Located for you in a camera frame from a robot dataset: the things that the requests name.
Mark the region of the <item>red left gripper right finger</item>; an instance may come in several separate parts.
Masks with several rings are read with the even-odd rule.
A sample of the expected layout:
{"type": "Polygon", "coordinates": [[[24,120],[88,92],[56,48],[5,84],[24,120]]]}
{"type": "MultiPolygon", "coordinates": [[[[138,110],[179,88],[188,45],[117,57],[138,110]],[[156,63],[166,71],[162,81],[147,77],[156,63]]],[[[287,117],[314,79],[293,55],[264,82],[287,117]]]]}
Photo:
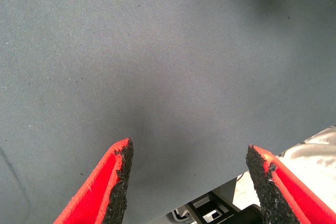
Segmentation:
{"type": "Polygon", "coordinates": [[[246,164],[264,223],[335,223],[335,212],[270,151],[250,145],[246,164]]]}

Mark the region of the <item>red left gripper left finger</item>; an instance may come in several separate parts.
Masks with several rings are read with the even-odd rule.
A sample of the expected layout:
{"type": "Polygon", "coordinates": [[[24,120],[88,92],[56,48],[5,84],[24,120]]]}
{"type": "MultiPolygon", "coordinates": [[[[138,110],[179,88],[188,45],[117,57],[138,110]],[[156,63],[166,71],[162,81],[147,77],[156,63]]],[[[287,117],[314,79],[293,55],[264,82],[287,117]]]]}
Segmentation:
{"type": "Polygon", "coordinates": [[[132,159],[130,138],[113,144],[54,223],[123,223],[132,159]]]}

